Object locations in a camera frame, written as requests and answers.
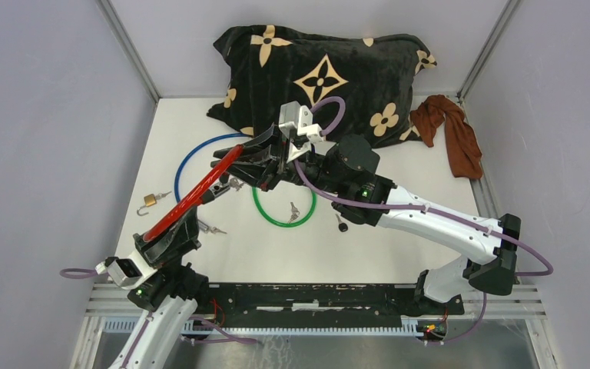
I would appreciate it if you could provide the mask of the green cable lock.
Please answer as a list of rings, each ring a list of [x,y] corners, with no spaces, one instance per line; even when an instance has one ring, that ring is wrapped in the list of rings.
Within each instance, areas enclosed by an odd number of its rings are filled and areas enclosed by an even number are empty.
[[[262,219],[264,219],[269,224],[271,224],[275,227],[278,227],[278,228],[292,229],[292,228],[298,228],[300,226],[303,226],[313,218],[313,216],[317,210],[318,198],[317,198],[317,195],[311,191],[308,208],[305,209],[304,211],[301,211],[298,208],[300,211],[299,218],[295,222],[289,224],[288,221],[290,219],[290,210],[288,213],[288,218],[284,218],[284,217],[275,218],[263,206],[263,203],[260,199],[260,191],[258,189],[252,188],[251,195],[252,195],[252,200],[253,200],[254,206],[257,209],[258,214],[262,217]]]

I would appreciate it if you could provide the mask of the red cable lock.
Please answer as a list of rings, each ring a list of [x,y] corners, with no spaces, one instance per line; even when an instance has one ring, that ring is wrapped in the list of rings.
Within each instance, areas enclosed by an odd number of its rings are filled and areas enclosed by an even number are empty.
[[[235,145],[228,153],[210,170],[210,172],[179,201],[153,228],[142,236],[144,242],[151,242],[164,233],[173,223],[177,222],[188,210],[204,203],[204,194],[240,157],[243,151],[242,145]]]

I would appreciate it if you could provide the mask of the black padlock key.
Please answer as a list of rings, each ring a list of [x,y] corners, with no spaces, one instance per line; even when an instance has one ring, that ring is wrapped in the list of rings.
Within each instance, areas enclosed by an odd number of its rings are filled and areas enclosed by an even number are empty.
[[[337,219],[337,228],[341,233],[347,232],[349,229],[349,226],[347,225],[347,223],[340,217],[339,214],[335,214],[335,217]]]

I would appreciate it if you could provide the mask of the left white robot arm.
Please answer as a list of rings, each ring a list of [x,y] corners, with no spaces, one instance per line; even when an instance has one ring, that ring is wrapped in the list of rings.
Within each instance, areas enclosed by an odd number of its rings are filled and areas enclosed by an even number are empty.
[[[199,233],[191,208],[152,241],[134,235],[126,258],[108,257],[97,266],[142,310],[112,368],[162,367],[187,319],[209,307],[208,278],[183,262],[201,247]]]

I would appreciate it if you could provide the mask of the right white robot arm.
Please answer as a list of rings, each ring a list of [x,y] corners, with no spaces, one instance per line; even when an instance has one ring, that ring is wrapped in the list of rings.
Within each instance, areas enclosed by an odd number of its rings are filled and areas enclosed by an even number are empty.
[[[413,304],[424,314],[467,291],[511,294],[519,218],[473,217],[413,194],[376,173],[380,156],[360,135],[346,135],[324,153],[310,147],[289,159],[290,148],[300,147],[302,140],[273,126],[242,145],[214,152],[212,164],[236,152],[227,173],[251,187],[270,191],[282,181],[303,185],[329,199],[353,224],[405,231],[458,252],[454,261],[420,273]]]

